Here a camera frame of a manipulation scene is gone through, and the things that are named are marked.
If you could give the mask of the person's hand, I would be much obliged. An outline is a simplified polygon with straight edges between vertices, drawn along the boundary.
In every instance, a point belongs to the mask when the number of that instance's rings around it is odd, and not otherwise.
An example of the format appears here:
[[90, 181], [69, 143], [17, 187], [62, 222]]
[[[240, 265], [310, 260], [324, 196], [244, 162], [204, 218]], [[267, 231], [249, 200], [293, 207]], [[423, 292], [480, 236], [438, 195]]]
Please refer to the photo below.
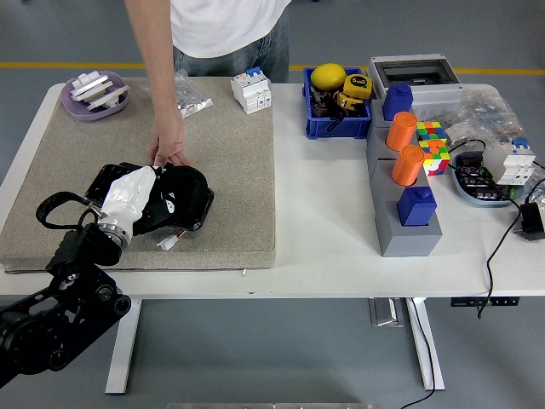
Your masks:
[[178, 110], [162, 111], [155, 114], [146, 151], [152, 165], [190, 164], [184, 153], [184, 123]]

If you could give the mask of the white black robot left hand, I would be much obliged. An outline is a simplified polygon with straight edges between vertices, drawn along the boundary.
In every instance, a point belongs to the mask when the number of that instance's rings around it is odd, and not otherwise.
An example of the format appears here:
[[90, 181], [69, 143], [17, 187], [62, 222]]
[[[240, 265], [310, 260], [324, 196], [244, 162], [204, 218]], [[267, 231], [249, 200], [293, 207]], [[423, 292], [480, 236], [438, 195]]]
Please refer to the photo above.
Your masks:
[[103, 229], [124, 236], [133, 234], [133, 224], [141, 219], [156, 181], [155, 168], [146, 166], [122, 176], [112, 183], [101, 206]]

